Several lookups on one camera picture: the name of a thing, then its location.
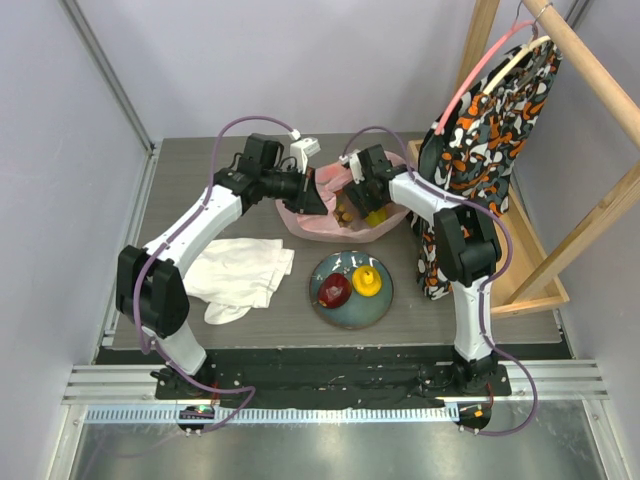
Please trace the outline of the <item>yellow fake starfruit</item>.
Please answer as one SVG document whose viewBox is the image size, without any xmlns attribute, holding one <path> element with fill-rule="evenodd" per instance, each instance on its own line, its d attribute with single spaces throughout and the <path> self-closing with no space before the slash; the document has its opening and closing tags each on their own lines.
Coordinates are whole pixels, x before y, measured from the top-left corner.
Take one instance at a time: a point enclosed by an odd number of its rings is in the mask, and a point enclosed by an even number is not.
<svg viewBox="0 0 640 480">
<path fill-rule="evenodd" d="M 377 227 L 378 225 L 384 223 L 386 220 L 387 211 L 385 207 L 372 211 L 365 217 L 366 224 L 371 228 Z"/>
</svg>

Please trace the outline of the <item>pink plastic bag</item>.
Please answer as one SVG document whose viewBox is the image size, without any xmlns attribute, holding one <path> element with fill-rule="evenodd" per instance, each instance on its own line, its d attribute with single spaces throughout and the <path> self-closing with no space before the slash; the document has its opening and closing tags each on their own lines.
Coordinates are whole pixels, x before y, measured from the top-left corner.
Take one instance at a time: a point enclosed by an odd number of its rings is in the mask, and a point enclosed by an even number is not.
<svg viewBox="0 0 640 480">
<path fill-rule="evenodd" d="M 385 206 L 387 220 L 375 228 L 369 227 L 343 193 L 343 187 L 352 180 L 351 171 L 344 168 L 339 160 L 316 170 L 317 189 L 329 211 L 326 215 L 292 213 L 282 201 L 277 200 L 277 211 L 289 232 L 302 239 L 318 242 L 370 243 L 398 226 L 409 213 L 407 208 L 389 203 Z M 343 202 L 353 215 L 351 224 L 342 227 L 334 219 L 337 201 Z"/>
</svg>

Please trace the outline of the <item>red fake apple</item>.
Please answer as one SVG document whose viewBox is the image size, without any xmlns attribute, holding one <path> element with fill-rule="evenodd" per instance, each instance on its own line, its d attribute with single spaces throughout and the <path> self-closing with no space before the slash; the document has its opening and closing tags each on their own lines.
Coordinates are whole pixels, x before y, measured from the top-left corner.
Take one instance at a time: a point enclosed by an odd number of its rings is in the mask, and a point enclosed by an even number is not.
<svg viewBox="0 0 640 480">
<path fill-rule="evenodd" d="M 332 273 L 320 285 L 317 301 L 324 308 L 335 309 L 344 305 L 351 293 L 350 281 L 340 273 Z"/>
</svg>

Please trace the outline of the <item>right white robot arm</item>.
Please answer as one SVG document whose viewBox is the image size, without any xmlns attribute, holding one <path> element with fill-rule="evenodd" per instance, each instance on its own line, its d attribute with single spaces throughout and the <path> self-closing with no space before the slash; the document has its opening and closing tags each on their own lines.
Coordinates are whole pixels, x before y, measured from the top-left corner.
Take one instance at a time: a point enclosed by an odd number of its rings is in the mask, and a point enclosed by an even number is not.
<svg viewBox="0 0 640 480">
<path fill-rule="evenodd" d="M 454 295 L 451 380 L 460 393 L 477 393 L 498 367 L 490 292 L 502 251 L 491 213 L 418 179 L 404 164 L 392 164 L 380 145 L 345 153 L 339 162 L 352 176 L 344 192 L 363 217 L 395 203 L 433 228 L 438 271 L 449 281 Z"/>
</svg>

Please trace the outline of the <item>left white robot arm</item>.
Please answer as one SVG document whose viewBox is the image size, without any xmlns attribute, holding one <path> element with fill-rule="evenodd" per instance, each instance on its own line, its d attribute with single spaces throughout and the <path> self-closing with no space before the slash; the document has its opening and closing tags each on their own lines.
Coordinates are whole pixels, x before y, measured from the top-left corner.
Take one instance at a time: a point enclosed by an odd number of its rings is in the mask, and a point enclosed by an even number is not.
<svg viewBox="0 0 640 480">
<path fill-rule="evenodd" d="M 274 137 L 252 134 L 231 166 L 213 176 L 203 194 L 168 230 L 144 247 L 125 247 L 118 256 L 116 308 L 137 328 L 143 350 L 157 348 L 180 372 L 179 388 L 205 397 L 213 368 L 187 317 L 190 303 L 183 279 L 205 247 L 264 198 L 280 200 L 294 213 L 325 215 L 315 171 L 308 160 L 317 139 L 284 146 Z"/>
</svg>

